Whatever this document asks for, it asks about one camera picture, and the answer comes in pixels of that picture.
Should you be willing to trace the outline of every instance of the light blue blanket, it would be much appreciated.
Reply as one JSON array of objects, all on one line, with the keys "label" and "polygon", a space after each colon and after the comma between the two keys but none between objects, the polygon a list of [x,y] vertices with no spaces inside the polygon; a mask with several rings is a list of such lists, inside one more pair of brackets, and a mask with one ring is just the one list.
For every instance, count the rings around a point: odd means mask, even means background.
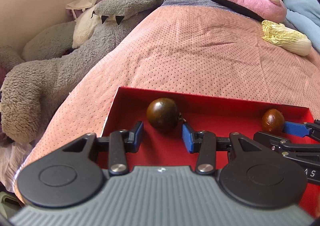
[{"label": "light blue blanket", "polygon": [[317,0],[283,0],[286,19],[305,34],[320,54],[320,4]]}]

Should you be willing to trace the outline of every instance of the gray plush toy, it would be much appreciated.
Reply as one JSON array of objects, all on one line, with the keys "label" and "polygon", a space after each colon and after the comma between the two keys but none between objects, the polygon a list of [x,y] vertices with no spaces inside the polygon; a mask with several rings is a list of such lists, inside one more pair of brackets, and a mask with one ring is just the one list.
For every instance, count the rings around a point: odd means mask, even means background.
[{"label": "gray plush toy", "polygon": [[[18,61],[20,64],[7,74],[2,85],[3,132],[19,143],[40,138],[57,108],[81,79],[163,1],[101,1],[94,7],[94,14],[101,22],[92,36],[62,57],[62,52],[71,48],[73,42],[73,23],[51,27],[31,40],[22,57],[33,61]],[[0,63],[3,57],[0,48]]]}]

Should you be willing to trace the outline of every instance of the purple fabric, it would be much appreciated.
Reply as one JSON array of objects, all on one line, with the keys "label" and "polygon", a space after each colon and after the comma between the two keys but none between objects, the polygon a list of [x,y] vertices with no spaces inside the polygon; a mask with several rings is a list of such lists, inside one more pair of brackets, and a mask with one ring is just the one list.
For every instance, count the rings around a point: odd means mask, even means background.
[{"label": "purple fabric", "polygon": [[[72,10],[71,9],[66,9],[66,11],[67,11],[67,16],[71,16],[75,20],[75,18],[73,17]],[[75,11],[75,14],[76,14],[77,18],[83,13],[81,9],[75,9],[74,11]]]},{"label": "purple fabric", "polygon": [[67,49],[63,55],[68,55],[68,54],[72,53],[74,50],[75,49],[73,49],[73,48]]},{"label": "purple fabric", "polygon": [[0,66],[0,87],[2,86],[2,83],[4,82],[7,73],[8,71],[6,70],[6,68]]},{"label": "purple fabric", "polygon": [[0,146],[4,143],[12,143],[12,139],[8,137],[5,133],[2,131],[2,126],[0,124]]}]

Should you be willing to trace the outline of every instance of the blue gripper pad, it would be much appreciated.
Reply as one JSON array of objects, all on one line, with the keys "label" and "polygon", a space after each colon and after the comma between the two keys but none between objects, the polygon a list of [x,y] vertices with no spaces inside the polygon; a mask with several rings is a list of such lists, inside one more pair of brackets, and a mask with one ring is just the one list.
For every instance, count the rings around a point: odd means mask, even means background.
[{"label": "blue gripper pad", "polygon": [[197,175],[189,166],[136,166],[112,177],[86,203],[60,210],[27,206],[10,221],[15,226],[307,226],[313,218],[297,205],[243,206],[213,177]]},{"label": "blue gripper pad", "polygon": [[288,121],[284,122],[284,128],[282,132],[302,138],[310,134],[310,130],[304,124]]},{"label": "blue gripper pad", "polygon": [[192,134],[185,125],[182,125],[182,139],[187,151],[192,154],[194,151]]}]

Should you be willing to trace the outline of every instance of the black circular disc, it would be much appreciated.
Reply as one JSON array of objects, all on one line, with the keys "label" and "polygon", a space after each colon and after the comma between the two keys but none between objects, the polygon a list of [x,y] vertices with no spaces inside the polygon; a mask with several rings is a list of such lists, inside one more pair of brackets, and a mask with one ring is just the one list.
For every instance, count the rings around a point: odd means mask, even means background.
[{"label": "black circular disc", "polygon": [[297,203],[307,186],[303,169],[271,151],[245,152],[220,173],[221,188],[250,207],[275,209]]},{"label": "black circular disc", "polygon": [[77,205],[92,198],[103,186],[100,167],[79,153],[50,154],[26,166],[18,188],[27,203],[46,208]]}]

